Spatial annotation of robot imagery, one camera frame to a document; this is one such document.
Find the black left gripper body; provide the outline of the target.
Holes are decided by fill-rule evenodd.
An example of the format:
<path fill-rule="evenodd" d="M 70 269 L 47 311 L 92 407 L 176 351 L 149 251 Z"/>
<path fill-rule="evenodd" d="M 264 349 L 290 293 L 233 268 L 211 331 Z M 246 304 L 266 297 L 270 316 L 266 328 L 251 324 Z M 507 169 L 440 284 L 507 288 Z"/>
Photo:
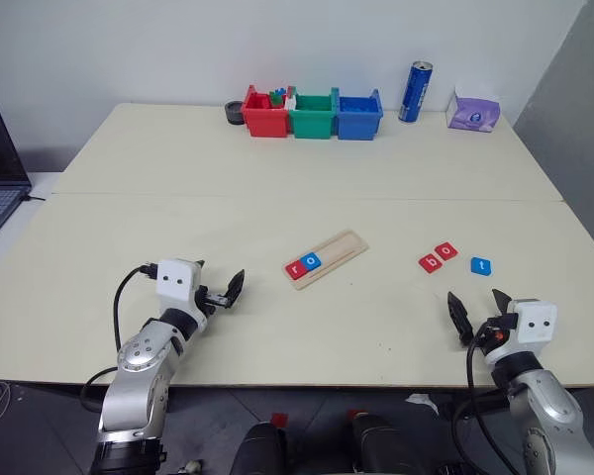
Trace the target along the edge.
<path fill-rule="evenodd" d="M 204 317 L 209 318 L 218 307 L 227 309 L 229 300 L 222 295 L 210 293 L 206 286 L 200 285 L 195 292 L 195 304 Z"/>

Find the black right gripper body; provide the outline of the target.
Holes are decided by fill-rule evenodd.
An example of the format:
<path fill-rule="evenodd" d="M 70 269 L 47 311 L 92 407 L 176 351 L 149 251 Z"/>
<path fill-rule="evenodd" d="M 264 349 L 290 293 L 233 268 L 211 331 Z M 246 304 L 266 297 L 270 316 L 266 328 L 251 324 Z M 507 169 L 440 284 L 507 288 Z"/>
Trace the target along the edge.
<path fill-rule="evenodd" d="M 517 328 L 518 314 L 508 313 L 497 317 L 489 318 L 483 325 L 482 336 L 478 340 L 478 346 L 482 353 L 487 355 L 492 350 L 505 344 L 511 330 Z"/>

